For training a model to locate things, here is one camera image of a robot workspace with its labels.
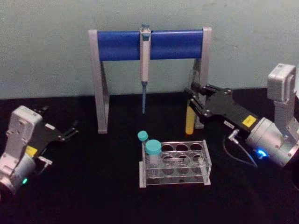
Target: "pipette stand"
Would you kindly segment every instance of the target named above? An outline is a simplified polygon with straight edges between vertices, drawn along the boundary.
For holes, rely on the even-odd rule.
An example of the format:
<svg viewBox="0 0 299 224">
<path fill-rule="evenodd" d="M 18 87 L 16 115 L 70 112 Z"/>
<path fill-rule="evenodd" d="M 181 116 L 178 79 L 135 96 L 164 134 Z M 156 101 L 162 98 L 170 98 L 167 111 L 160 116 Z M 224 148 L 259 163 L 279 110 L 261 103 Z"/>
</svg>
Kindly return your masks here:
<svg viewBox="0 0 299 224">
<path fill-rule="evenodd" d="M 139 31 L 89 30 L 89 45 L 94 95 L 98 119 L 98 133 L 107 133 L 109 93 L 104 61 L 140 60 Z M 212 29 L 157 30 L 151 32 L 150 60 L 195 58 L 193 80 L 207 84 Z M 196 128 L 203 125 L 196 118 Z"/>
</svg>

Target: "light blue wall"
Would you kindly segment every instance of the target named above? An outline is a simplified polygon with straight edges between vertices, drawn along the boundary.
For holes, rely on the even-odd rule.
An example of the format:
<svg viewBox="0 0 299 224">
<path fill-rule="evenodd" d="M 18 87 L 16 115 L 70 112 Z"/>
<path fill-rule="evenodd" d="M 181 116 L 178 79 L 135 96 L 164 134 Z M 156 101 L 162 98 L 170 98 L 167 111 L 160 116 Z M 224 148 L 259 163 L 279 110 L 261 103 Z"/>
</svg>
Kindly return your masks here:
<svg viewBox="0 0 299 224">
<path fill-rule="evenodd" d="M 87 30 L 211 26 L 209 82 L 265 87 L 279 62 L 298 64 L 294 0 L 2 0 L 0 98 L 93 94 Z M 138 62 L 105 64 L 112 94 L 140 93 Z M 191 60 L 151 61 L 149 92 L 181 91 Z"/>
</svg>

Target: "pipette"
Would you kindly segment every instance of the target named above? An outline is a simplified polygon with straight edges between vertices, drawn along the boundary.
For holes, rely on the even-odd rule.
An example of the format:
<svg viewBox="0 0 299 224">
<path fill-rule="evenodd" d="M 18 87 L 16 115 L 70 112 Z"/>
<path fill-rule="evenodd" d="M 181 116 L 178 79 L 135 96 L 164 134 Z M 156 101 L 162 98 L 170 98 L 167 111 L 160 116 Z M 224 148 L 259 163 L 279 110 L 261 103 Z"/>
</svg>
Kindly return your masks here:
<svg viewBox="0 0 299 224">
<path fill-rule="evenodd" d="M 140 29 L 140 79 L 142 84 L 142 114 L 145 113 L 146 86 L 149 79 L 150 26 L 142 24 Z"/>
</svg>

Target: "green led light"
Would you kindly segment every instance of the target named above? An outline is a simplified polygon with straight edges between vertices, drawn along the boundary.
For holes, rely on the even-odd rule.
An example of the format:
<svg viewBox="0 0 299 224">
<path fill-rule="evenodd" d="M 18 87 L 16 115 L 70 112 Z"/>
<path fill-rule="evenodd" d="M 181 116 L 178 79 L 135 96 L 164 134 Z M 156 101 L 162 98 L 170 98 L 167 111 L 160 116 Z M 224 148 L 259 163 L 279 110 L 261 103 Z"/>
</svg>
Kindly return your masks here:
<svg viewBox="0 0 299 224">
<path fill-rule="evenodd" d="M 25 179 L 23 180 L 22 184 L 26 184 L 26 183 L 27 183 L 27 181 L 28 181 L 28 179 L 27 179 L 27 178 L 25 178 Z"/>
</svg>

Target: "black table surface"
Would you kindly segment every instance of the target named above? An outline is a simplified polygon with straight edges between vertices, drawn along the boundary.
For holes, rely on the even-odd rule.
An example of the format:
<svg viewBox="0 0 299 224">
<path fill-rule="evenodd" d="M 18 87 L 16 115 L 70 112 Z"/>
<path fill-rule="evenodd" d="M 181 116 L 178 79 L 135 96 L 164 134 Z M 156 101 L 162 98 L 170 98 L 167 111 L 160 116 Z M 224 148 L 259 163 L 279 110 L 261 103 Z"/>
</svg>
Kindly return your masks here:
<svg viewBox="0 0 299 224">
<path fill-rule="evenodd" d="M 274 120 L 266 89 L 235 90 L 234 99 L 256 115 Z M 108 134 L 97 133 L 94 97 L 0 100 L 0 152 L 10 114 L 20 105 L 49 105 L 44 120 L 64 131 L 76 119 L 79 133 L 48 146 L 53 161 L 31 177 L 8 203 L 0 204 L 0 223 L 296 223 L 299 192 L 290 171 L 267 158 L 252 168 L 228 157 L 222 140 L 228 130 L 211 123 L 185 136 L 183 93 L 111 96 Z M 174 184 L 139 188 L 140 130 L 165 141 L 206 139 L 212 160 L 211 185 Z M 228 143 L 232 153 L 242 157 Z"/>
</svg>

